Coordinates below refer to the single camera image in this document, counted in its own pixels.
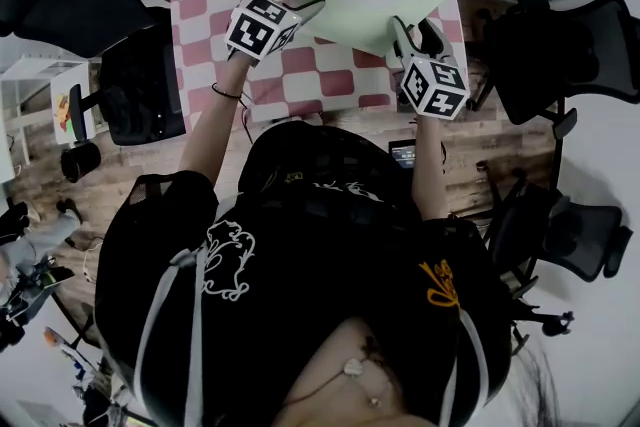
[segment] black trash can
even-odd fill
[[[70,150],[64,150],[60,157],[62,174],[71,183],[76,183],[84,175],[100,165],[100,150],[93,143],[86,143]]]

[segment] grey pants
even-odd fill
[[[9,276],[4,283],[0,283],[0,305],[11,296],[18,282],[18,272],[29,276],[50,251],[62,244],[79,227],[78,216],[67,210],[55,221],[38,226],[25,233],[24,237],[0,247],[0,258],[4,258],[9,267]]]

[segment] table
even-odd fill
[[[180,101],[191,130],[227,59],[224,34],[240,0],[171,0],[171,20]],[[428,15],[451,42],[463,77],[467,60],[457,0],[446,0]],[[351,48],[296,34],[281,53],[249,71],[245,92],[251,97],[251,121],[267,121],[311,112],[395,105],[401,68],[390,51],[383,59]]]

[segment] white cube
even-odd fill
[[[455,66],[424,57],[412,57],[402,90],[422,116],[454,119],[469,98],[469,86]]]
[[[262,60],[284,46],[300,27],[301,18],[272,0],[242,0],[231,13],[224,41]]]

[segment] wooden floor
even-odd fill
[[[497,14],[506,7],[491,0],[459,2],[465,41],[478,41],[481,38],[481,25],[475,17],[477,9],[487,7]],[[472,95],[478,84],[483,82],[485,73],[486,69],[481,63],[469,60]],[[389,141],[414,137],[414,125],[410,124],[413,116],[397,114],[388,108],[354,109],[327,113],[324,117],[325,124],[360,134],[385,150]],[[252,131],[255,137],[260,129],[256,127]],[[102,165],[74,185],[65,181],[60,171],[62,148],[55,142],[53,126],[47,124],[31,129],[28,143],[32,163],[28,167],[23,166],[19,176],[8,184],[8,192],[14,201],[30,201],[43,220],[53,219],[57,215],[56,202],[66,197],[74,199],[84,214],[86,222],[73,236],[78,249],[65,244],[55,252],[60,265],[76,272],[76,277],[63,283],[57,294],[78,324],[83,324],[87,317],[87,308],[83,307],[83,303],[92,305],[95,293],[95,286],[82,275],[84,249],[100,242],[96,237],[104,236],[138,176],[145,173],[171,173],[177,169],[185,137],[122,148],[115,146],[109,134],[104,133],[94,142],[102,152]],[[448,156],[445,169],[449,206],[454,213],[462,215],[491,206],[488,184],[484,175],[476,169],[476,163],[480,160],[490,163],[503,188],[508,188],[512,183],[510,174],[516,167],[526,170],[536,183],[546,184],[549,179],[554,149],[550,123],[533,120],[518,127],[512,125],[495,93],[492,93],[480,112],[468,112],[465,109],[454,122],[445,123],[444,144]],[[237,180],[249,149],[244,131],[234,131],[216,186],[219,198],[236,192]],[[19,144],[15,145],[13,158],[14,163],[21,163]],[[96,276],[99,253],[97,250],[87,257],[87,268],[93,277]]]

